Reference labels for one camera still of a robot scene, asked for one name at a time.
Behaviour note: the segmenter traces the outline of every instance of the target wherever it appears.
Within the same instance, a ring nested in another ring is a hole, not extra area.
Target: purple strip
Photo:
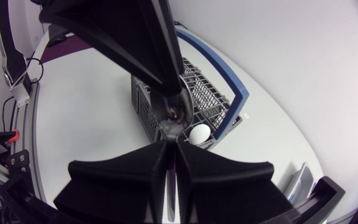
[[[81,40],[78,36],[73,35],[67,37],[67,39],[52,47],[46,47],[42,56],[41,62],[49,62],[50,60],[68,55],[71,53],[79,52],[81,50],[89,49],[91,46],[84,40]]]

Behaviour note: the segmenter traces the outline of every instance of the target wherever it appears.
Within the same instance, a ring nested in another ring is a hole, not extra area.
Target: gray plastic basket
[[[206,124],[211,129],[209,138],[198,145],[203,149],[212,149],[219,141],[213,136],[214,132],[221,125],[227,110],[230,107],[229,101],[209,82],[209,80],[201,73],[201,71],[191,64],[187,59],[183,58],[185,65],[185,73],[182,78],[188,85],[191,97],[194,103],[194,118],[190,127],[178,137],[181,141],[189,141],[190,131],[199,124]],[[131,97],[132,105],[136,113],[139,115],[140,122],[149,137],[150,142],[156,142],[165,138],[165,131],[160,127],[151,109],[150,104],[150,87],[131,76]],[[237,116],[230,132],[240,122],[242,118]]]

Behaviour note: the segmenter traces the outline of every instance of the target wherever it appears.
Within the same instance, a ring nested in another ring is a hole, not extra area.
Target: white table
[[[41,58],[47,42],[48,33],[35,58]],[[232,101],[234,94],[214,67],[187,42],[179,39],[179,44],[182,56]],[[305,161],[315,179],[321,178],[320,164],[293,121],[246,72],[210,47],[250,93],[241,110],[243,122],[212,152],[236,161],[271,162],[275,168],[272,181],[281,191]],[[44,68],[37,108],[37,152],[42,187],[47,203],[54,207],[54,198],[70,181],[69,162],[106,160],[150,142],[131,104],[130,75],[110,59],[87,49],[49,61]],[[37,63],[32,63],[30,77],[39,73]],[[179,223],[178,200],[175,213],[175,223]],[[165,205],[163,222],[168,223]]]

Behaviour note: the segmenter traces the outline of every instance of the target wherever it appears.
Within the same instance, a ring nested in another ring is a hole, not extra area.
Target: blue rail
[[[242,107],[246,103],[249,96],[249,92],[242,84],[239,77],[237,77],[237,75],[230,68],[230,66],[217,53],[215,53],[214,50],[212,50],[206,44],[202,43],[202,41],[200,41],[193,35],[183,30],[177,29],[177,35],[184,41],[191,44],[195,49],[202,53],[204,57],[208,59],[208,61],[221,74],[221,76],[224,78],[224,80],[230,86],[231,90],[236,95],[225,117],[223,118],[221,125],[214,133],[215,139],[219,140],[226,135],[227,131],[232,126],[234,120],[236,119]]]

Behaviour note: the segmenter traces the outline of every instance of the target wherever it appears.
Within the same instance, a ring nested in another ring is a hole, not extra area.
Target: white egg
[[[209,135],[211,134],[211,129],[206,124],[199,124],[195,126],[191,131],[189,135],[190,143],[193,145],[199,145],[203,142],[205,142]]]

